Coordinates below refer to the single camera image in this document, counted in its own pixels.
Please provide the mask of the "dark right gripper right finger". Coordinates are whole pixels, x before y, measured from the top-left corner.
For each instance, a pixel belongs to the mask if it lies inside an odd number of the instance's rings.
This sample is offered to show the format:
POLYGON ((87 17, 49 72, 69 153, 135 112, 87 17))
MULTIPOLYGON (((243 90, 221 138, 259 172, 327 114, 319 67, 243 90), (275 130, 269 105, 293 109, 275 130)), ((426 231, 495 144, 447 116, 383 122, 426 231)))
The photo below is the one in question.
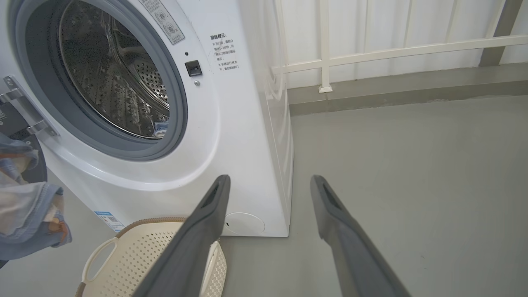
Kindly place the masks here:
POLYGON ((408 290, 328 181, 313 175, 310 190, 318 233, 332 249, 342 295, 408 297, 408 290))

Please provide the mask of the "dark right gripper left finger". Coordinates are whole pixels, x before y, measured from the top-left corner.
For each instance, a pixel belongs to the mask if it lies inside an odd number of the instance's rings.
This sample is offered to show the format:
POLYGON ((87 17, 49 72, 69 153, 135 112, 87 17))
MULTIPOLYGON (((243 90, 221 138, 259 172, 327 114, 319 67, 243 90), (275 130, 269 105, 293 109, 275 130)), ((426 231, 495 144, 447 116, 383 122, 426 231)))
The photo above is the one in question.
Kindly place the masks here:
POLYGON ((133 293, 134 297, 198 297, 210 246, 223 231, 231 179, 218 176, 133 293))

